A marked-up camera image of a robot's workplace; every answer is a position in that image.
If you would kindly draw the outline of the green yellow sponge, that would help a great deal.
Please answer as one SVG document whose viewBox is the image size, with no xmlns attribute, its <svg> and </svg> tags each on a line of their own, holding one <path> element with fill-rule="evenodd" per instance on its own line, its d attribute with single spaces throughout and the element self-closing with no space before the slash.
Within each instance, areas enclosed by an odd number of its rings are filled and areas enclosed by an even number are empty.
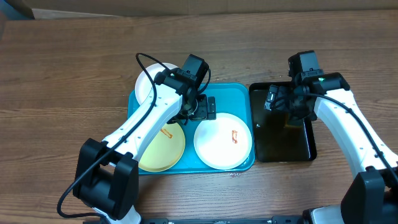
<svg viewBox="0 0 398 224">
<path fill-rule="evenodd" d="M 304 120 L 287 120 L 285 122 L 286 128 L 302 128 L 304 126 Z"/>
</svg>

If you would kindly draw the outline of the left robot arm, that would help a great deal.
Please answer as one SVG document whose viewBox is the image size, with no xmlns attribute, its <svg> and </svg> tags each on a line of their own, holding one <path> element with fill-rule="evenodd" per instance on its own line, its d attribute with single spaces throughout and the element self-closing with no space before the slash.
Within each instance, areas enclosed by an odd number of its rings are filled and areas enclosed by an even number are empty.
<svg viewBox="0 0 398 224">
<path fill-rule="evenodd" d="M 139 161 L 165 124 L 216 119 L 215 98 L 202 83 L 210 76 L 209 65 L 191 54 L 182 68 L 164 67 L 150 77 L 149 95 L 127 121 L 102 141 L 82 145 L 75 180 L 61 198 L 72 193 L 100 223 L 140 223 Z"/>
</svg>

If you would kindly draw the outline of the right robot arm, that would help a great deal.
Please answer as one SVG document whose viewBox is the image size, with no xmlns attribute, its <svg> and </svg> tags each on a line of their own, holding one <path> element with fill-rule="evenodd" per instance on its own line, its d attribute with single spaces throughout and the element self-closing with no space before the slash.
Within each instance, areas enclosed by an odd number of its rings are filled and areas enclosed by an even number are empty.
<svg viewBox="0 0 398 224">
<path fill-rule="evenodd" d="M 342 74 L 325 73 L 314 51 L 288 59 L 288 87 L 272 85 L 265 109 L 292 124 L 320 119 L 349 164 L 353 182 L 339 205 L 303 211 L 301 223 L 397 223 L 397 154 L 360 111 Z"/>
</svg>

